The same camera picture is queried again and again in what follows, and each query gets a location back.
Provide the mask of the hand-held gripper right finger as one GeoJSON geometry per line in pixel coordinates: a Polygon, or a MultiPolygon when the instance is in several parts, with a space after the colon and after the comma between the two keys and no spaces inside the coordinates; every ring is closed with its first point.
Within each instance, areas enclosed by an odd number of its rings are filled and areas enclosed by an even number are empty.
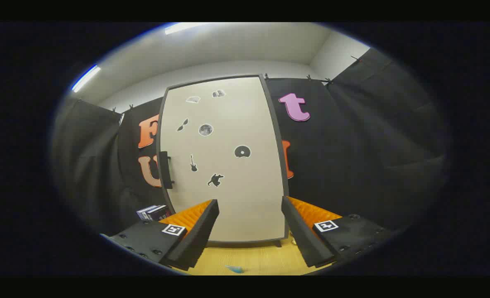
{"type": "Polygon", "coordinates": [[[281,211],[309,267],[352,262],[394,237],[358,214],[341,216],[290,196],[282,197],[281,211]]]}

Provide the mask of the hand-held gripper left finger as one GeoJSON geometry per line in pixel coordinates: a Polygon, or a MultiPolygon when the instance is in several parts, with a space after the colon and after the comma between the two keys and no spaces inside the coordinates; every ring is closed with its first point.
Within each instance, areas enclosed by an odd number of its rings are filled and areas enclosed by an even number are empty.
{"type": "Polygon", "coordinates": [[[137,222],[104,239],[145,262],[189,270],[203,254],[219,214],[218,200],[211,199],[159,221],[137,222]]]}

